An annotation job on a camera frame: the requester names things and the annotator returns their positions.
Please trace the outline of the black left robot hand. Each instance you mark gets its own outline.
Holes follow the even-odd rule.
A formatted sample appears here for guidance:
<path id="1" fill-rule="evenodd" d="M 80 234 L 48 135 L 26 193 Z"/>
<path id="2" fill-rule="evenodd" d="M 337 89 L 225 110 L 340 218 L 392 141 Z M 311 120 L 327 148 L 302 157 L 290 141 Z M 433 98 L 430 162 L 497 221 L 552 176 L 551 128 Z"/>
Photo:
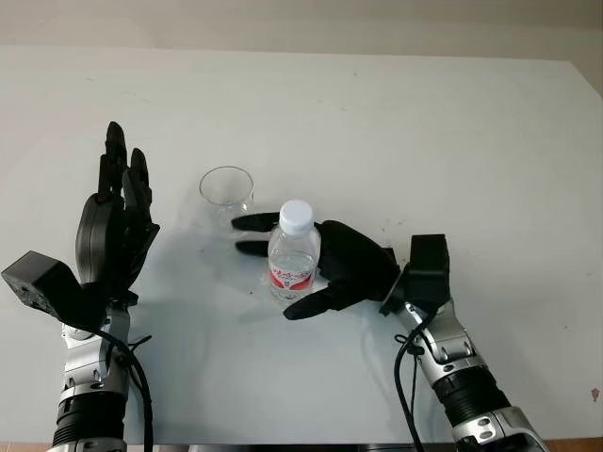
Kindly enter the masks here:
<path id="1" fill-rule="evenodd" d="M 81 283 L 109 299 L 127 295 L 160 229 L 152 220 L 152 198 L 143 151 L 129 153 L 122 127 L 112 121 L 98 189 L 84 205 L 76 235 Z"/>

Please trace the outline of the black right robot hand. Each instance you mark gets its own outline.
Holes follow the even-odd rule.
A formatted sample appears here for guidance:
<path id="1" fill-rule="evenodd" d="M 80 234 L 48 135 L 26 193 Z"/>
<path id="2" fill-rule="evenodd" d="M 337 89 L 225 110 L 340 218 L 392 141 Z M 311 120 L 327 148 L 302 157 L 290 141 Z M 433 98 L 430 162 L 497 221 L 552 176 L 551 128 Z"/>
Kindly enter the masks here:
<path id="1" fill-rule="evenodd" d="M 270 234 L 268 240 L 237 241 L 236 249 L 268 260 L 269 285 L 287 303 L 288 320 L 341 311 L 363 300 L 384 301 L 400 275 L 391 249 L 340 221 L 315 222 L 307 202 L 233 218 L 232 226 Z"/>

